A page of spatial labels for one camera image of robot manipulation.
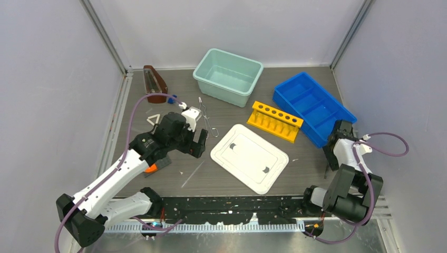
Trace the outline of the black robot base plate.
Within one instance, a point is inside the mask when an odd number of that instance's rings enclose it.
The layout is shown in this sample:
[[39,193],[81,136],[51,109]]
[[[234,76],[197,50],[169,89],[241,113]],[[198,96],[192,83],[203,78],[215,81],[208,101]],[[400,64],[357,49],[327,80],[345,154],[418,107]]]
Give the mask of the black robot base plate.
[[245,226],[253,219],[261,226],[294,225],[310,218],[304,230],[319,236],[325,215],[302,196],[157,197],[153,207],[139,218],[183,225]]

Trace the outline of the clear plastic pipette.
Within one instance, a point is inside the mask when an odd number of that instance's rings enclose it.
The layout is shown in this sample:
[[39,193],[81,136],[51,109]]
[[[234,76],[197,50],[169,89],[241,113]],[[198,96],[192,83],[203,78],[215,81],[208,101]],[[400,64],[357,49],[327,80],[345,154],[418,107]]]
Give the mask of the clear plastic pipette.
[[324,179],[327,179],[327,175],[328,175],[329,169],[330,169],[330,165],[327,164],[326,168],[325,168],[325,172],[324,172]]

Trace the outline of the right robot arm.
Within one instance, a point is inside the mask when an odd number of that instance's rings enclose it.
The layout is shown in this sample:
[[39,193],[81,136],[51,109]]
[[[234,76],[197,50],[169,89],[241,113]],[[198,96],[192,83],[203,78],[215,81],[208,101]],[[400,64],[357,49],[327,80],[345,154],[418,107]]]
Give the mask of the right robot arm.
[[328,168],[336,174],[328,189],[306,188],[302,212],[307,216],[329,212],[353,224],[368,222],[368,211],[375,207],[383,186],[383,179],[374,175],[363,159],[372,148],[355,137],[351,122],[337,120],[323,151]]

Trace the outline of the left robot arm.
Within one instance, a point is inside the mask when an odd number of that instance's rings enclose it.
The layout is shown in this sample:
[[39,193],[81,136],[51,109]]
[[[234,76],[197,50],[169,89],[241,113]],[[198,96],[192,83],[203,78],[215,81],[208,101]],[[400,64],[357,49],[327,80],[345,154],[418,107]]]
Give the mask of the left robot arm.
[[132,179],[166,158],[170,151],[201,157],[208,132],[201,130],[199,140],[193,140],[200,117],[201,111],[197,108],[166,114],[154,130],[138,134],[123,155],[90,185],[72,197],[65,193],[59,196],[56,208],[61,227],[85,248],[94,244],[105,229],[130,217],[156,218],[162,210],[161,198],[149,187],[118,202],[110,201]]

